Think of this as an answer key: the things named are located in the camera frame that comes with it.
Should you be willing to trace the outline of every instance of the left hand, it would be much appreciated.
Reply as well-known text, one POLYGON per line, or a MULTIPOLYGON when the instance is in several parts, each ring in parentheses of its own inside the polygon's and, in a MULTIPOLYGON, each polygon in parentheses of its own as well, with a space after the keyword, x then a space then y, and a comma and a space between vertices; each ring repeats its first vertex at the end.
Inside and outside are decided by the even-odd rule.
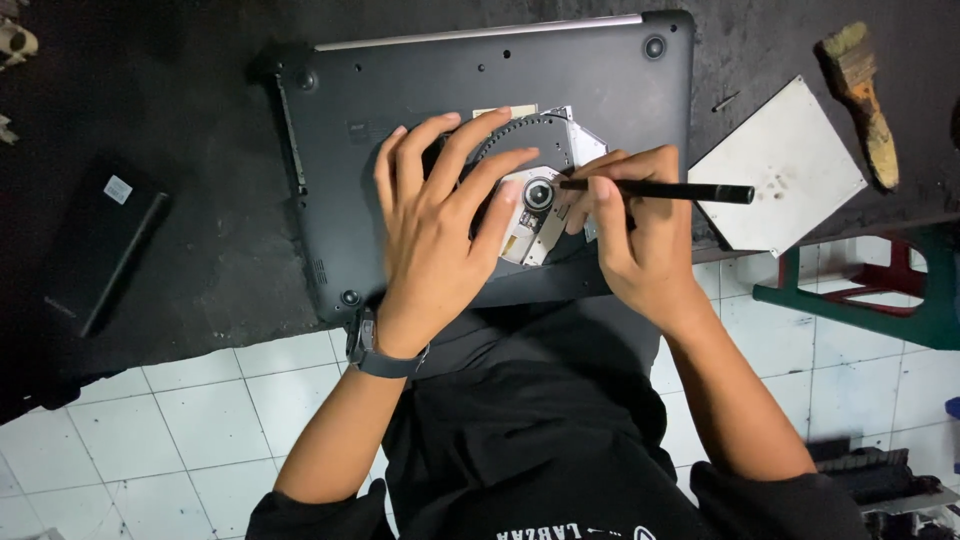
POLYGON ((481 160, 459 186, 457 180, 469 152, 510 119, 510 108, 501 108, 469 121, 447 140, 426 179, 423 151, 460 125, 459 114, 434 116, 410 133, 397 128, 384 141, 373 172, 387 229, 387 293, 374 336, 379 353, 416 356, 492 274, 523 185, 497 189, 472 241, 470 221, 496 182, 540 150, 518 149, 481 160))

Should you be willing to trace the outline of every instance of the black table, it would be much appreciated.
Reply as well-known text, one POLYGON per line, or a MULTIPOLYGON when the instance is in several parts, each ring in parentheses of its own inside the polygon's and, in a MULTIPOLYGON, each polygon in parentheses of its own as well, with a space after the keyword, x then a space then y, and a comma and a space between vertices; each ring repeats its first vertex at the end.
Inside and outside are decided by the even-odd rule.
MULTIPOLYGON (((0 394, 19 399, 91 374, 322 327, 268 97, 246 77, 269 42, 664 8, 686 9, 698 25, 691 162, 801 74, 866 172, 850 116, 829 96, 812 53, 819 39, 862 19, 876 39, 877 93, 898 145, 900 190, 864 190, 804 241, 960 217, 960 156, 949 136, 960 96, 952 0, 34 2, 21 23, 39 37, 40 55, 0 73, 0 112, 22 137, 0 147, 0 394), (101 148, 170 185, 176 203, 103 334, 44 338, 43 329, 24 328, 25 291, 73 184, 101 148)), ((697 261, 734 255, 718 249, 699 214, 693 243, 697 261)))

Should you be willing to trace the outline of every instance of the right hand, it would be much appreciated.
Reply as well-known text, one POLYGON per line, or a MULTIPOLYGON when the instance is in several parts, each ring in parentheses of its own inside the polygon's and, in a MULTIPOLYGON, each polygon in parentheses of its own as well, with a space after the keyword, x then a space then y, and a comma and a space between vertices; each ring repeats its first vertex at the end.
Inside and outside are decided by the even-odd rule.
POLYGON ((600 269, 613 294, 664 333, 673 333, 682 327, 690 303, 708 302, 693 278, 690 202, 624 200, 613 180, 679 182, 677 147, 641 152, 589 174, 589 192, 570 210, 566 231, 579 232, 592 214, 600 269), (636 223, 632 232, 627 231, 627 211, 636 223))

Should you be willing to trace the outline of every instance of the laptop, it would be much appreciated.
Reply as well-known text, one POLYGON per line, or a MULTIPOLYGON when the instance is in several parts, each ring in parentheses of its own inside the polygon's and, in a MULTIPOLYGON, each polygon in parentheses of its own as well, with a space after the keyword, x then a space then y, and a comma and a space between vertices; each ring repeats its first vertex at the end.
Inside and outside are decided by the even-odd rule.
MULTIPOLYGON (((694 32, 689 13, 666 11, 286 50, 273 75, 320 318, 342 325, 385 286, 373 163, 401 124, 503 105, 521 123, 557 113, 604 151, 677 145, 685 182, 694 32)), ((540 264, 501 259, 471 306, 607 293, 596 243, 563 233, 540 264)))

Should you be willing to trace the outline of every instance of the wristwatch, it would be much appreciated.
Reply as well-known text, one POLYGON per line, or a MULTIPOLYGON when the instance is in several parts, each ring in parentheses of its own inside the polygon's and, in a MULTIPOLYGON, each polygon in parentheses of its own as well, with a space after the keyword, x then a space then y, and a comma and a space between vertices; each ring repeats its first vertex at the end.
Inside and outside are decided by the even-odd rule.
POLYGON ((347 358, 358 370, 385 379, 403 379, 417 373, 430 352, 430 344, 413 358, 392 358, 373 349, 376 316, 369 307, 357 309, 348 327, 347 358))

